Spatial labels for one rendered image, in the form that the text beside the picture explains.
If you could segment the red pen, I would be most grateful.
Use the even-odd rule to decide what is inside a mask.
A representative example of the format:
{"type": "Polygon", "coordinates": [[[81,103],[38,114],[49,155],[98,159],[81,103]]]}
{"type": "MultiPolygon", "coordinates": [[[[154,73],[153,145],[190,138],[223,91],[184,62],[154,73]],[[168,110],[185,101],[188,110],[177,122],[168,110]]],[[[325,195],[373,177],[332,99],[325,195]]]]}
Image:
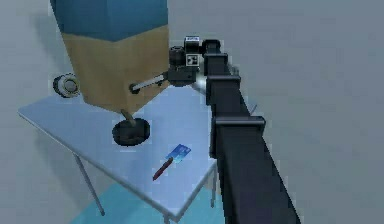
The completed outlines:
{"type": "Polygon", "coordinates": [[[163,165],[155,172],[155,174],[152,177],[152,180],[157,180],[163,172],[172,164],[174,158],[170,157],[166,162],[163,163],[163,165]]]}

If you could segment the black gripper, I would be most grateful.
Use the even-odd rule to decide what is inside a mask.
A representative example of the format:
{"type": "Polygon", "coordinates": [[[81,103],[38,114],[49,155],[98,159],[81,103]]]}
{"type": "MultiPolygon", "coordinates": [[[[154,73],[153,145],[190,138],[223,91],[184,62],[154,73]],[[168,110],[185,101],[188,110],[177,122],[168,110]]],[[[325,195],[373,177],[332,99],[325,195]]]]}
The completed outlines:
{"type": "MultiPolygon", "coordinates": [[[[185,50],[182,46],[173,46],[169,49],[169,69],[166,79],[175,87],[190,85],[196,81],[197,66],[188,66],[185,50]]],[[[155,76],[152,79],[141,83],[133,83],[129,86],[132,94],[138,94],[142,88],[153,84],[162,84],[165,80],[163,75],[155,76]]]]}

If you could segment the tan box with blue top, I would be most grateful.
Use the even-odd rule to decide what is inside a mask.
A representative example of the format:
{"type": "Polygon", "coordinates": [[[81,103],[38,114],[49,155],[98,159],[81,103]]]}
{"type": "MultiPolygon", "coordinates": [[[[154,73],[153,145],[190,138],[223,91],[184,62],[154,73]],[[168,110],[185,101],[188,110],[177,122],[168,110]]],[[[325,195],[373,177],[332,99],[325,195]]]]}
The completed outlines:
{"type": "Polygon", "coordinates": [[[50,0],[86,103],[134,113],[168,87],[129,87],[168,69],[167,0],[50,0]]]}

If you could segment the blue card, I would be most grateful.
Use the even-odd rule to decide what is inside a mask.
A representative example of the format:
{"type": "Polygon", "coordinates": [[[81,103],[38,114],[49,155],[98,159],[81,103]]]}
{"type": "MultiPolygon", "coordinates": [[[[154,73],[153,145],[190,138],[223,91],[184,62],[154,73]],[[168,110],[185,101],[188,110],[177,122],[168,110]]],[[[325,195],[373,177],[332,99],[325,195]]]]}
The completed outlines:
{"type": "Polygon", "coordinates": [[[179,144],[166,157],[166,160],[173,159],[174,163],[180,163],[189,153],[191,149],[185,145],[179,144]]]}

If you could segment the pale blue grey table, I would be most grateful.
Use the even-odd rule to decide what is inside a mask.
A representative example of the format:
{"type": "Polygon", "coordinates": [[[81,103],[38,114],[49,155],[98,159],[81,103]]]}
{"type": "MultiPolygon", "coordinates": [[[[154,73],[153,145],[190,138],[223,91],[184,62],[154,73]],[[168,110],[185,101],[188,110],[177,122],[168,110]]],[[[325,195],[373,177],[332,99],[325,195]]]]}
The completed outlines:
{"type": "Polygon", "coordinates": [[[121,115],[86,104],[81,97],[50,96],[18,113],[161,212],[165,224],[181,219],[216,170],[209,157],[211,110],[205,96],[190,86],[168,87],[136,113],[150,123],[150,137],[134,147],[113,141],[112,128],[121,115]],[[179,144],[191,152],[153,181],[179,144]]]}

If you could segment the black round pan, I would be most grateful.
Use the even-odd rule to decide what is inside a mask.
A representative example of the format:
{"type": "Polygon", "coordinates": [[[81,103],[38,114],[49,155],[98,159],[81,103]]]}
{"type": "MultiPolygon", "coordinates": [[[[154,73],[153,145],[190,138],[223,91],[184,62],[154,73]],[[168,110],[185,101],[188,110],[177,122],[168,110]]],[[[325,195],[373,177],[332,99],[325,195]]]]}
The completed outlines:
{"type": "Polygon", "coordinates": [[[121,114],[124,120],[118,122],[112,129],[113,140],[120,146],[136,146],[150,137],[150,124],[142,118],[134,118],[126,110],[121,114]]]}

